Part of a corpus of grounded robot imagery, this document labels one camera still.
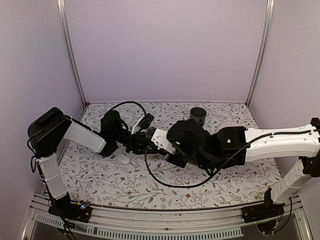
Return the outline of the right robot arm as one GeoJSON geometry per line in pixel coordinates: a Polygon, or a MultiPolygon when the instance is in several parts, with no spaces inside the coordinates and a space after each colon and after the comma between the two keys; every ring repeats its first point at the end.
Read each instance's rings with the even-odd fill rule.
{"type": "Polygon", "coordinates": [[[312,162],[320,154],[320,120],[283,129],[257,129],[225,126],[210,134],[193,119],[176,122],[164,133],[165,150],[170,161],[180,167],[187,163],[214,176],[217,171],[246,162],[267,158],[299,157],[283,180],[271,187],[270,199],[259,206],[262,218],[269,218],[278,205],[302,187],[316,166],[312,162]]]}

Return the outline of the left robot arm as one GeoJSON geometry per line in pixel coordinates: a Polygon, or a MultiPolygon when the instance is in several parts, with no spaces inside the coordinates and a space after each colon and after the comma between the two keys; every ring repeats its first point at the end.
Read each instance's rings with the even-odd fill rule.
{"type": "Polygon", "coordinates": [[[74,213],[74,205],[66,199],[70,195],[65,187],[59,169],[66,146],[73,143],[103,157],[111,156],[124,145],[128,152],[141,154],[151,144],[146,130],[151,126],[154,116],[146,111],[136,124],[129,128],[120,113],[112,108],[100,121],[96,131],[59,108],[53,107],[30,124],[27,129],[27,146],[38,168],[41,181],[50,196],[56,201],[55,209],[63,216],[74,213]]]}

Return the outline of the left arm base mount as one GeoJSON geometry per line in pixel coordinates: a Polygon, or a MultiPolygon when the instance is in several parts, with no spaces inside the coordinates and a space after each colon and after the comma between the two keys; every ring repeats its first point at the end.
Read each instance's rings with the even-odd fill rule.
{"type": "Polygon", "coordinates": [[[91,217],[92,208],[89,201],[72,201],[67,192],[66,196],[63,196],[58,200],[53,198],[50,201],[48,213],[58,216],[63,220],[68,219],[88,223],[91,217]]]}

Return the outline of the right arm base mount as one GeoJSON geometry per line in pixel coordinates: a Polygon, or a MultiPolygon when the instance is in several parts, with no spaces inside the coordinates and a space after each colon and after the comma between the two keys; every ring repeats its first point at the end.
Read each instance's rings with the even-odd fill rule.
{"type": "Polygon", "coordinates": [[[272,199],[272,189],[264,193],[263,203],[246,206],[241,209],[241,215],[245,223],[265,220],[284,214],[284,203],[275,203],[272,199]]]}

